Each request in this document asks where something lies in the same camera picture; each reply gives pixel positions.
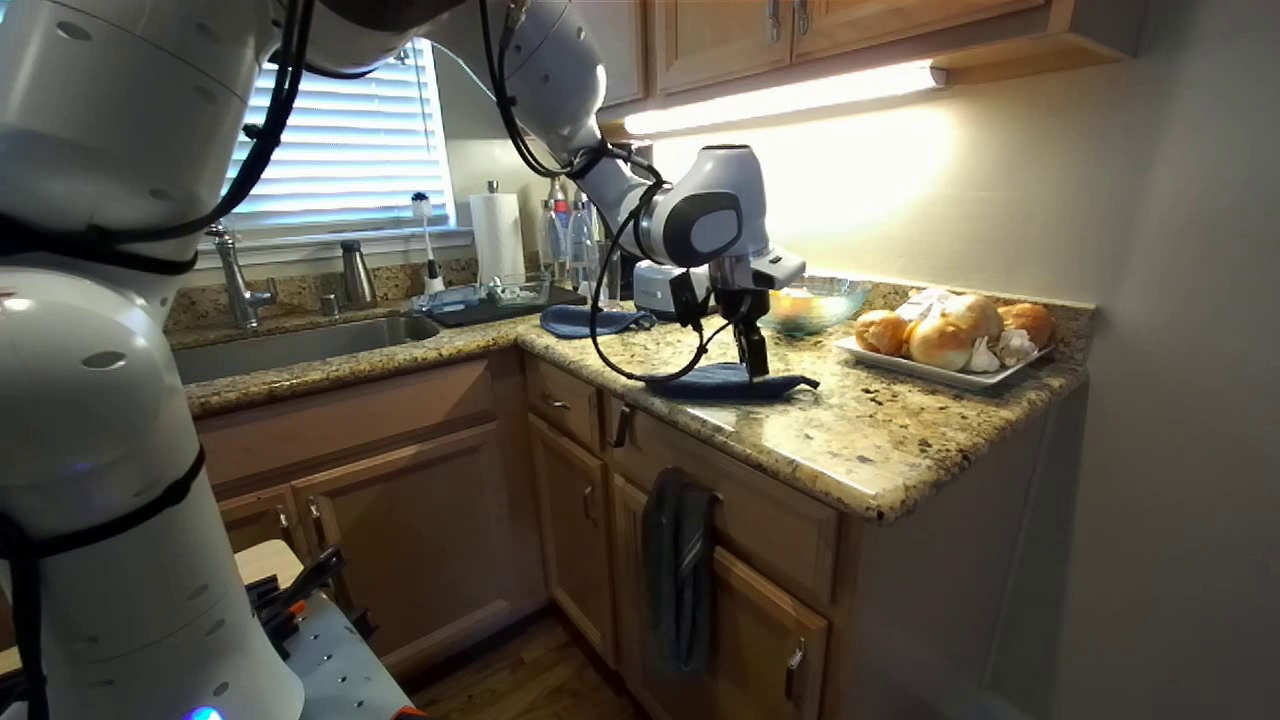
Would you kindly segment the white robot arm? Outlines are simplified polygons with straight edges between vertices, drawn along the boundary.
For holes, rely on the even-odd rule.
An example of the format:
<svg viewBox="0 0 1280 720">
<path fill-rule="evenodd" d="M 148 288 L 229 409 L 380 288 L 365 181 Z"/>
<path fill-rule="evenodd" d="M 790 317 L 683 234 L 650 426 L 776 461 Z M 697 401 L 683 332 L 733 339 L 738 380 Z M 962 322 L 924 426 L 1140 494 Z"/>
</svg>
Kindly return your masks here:
<svg viewBox="0 0 1280 720">
<path fill-rule="evenodd" d="M 3 0 L 0 521 L 24 720 L 302 720 L 163 317 L 276 157 L 301 81 L 411 36 L 481 63 L 619 244 L 698 270 L 738 355 L 762 359 L 755 322 L 799 265 L 768 248 L 755 153 L 712 144 L 666 186 L 611 150 L 577 0 Z"/>
</svg>

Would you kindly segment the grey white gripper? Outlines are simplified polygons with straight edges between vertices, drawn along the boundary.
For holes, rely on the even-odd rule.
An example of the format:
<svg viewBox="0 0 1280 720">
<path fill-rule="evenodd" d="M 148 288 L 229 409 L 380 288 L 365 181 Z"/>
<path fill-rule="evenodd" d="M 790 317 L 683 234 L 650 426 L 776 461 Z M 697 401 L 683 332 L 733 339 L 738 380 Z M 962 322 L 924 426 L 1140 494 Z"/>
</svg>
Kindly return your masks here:
<svg viewBox="0 0 1280 720">
<path fill-rule="evenodd" d="M 636 254 L 655 265 L 705 270 L 707 294 L 734 338 L 746 378 L 768 378 L 760 322 L 768 294 L 804 276 L 804 260 L 768 240 L 762 170 L 746 144 L 705 144 L 638 219 Z"/>
</svg>

